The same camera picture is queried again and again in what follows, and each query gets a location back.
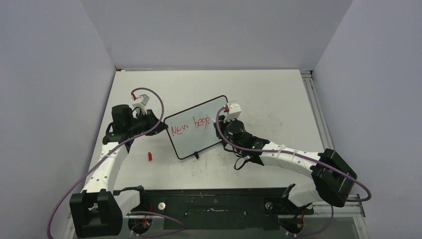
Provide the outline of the black framed small whiteboard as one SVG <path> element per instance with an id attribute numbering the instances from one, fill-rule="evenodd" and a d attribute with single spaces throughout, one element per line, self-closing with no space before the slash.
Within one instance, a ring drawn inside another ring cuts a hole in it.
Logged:
<path id="1" fill-rule="evenodd" d="M 164 118 L 167 134 L 179 160 L 198 153 L 221 142 L 216 135 L 214 120 L 217 111 L 228 103 L 221 95 Z"/>

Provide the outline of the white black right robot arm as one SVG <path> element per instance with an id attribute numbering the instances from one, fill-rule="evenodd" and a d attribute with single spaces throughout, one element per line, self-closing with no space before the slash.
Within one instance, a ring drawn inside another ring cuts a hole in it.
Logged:
<path id="1" fill-rule="evenodd" d="M 293 183 L 281 200 L 287 213 L 314 202 L 326 202 L 334 207 L 344 207 L 354 186 L 357 175 L 333 149 L 323 152 L 305 152 L 259 138 L 248 133 L 243 122 L 224 122 L 219 116 L 214 122 L 216 135 L 224 145 L 231 145 L 245 162 L 262 166 L 277 166 L 310 179 L 309 182 Z"/>

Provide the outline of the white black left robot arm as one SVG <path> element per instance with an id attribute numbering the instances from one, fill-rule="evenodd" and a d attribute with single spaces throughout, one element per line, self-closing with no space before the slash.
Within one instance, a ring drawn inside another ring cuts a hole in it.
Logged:
<path id="1" fill-rule="evenodd" d="M 114 197 L 114 185 L 121 165 L 136 135 L 153 136 L 168 126 L 151 109 L 117 105 L 111 109 L 112 122 L 102 139 L 99 164 L 89 173 L 81 193 L 70 198 L 70 209 L 78 238 L 116 236 L 121 232 L 123 209 Z"/>

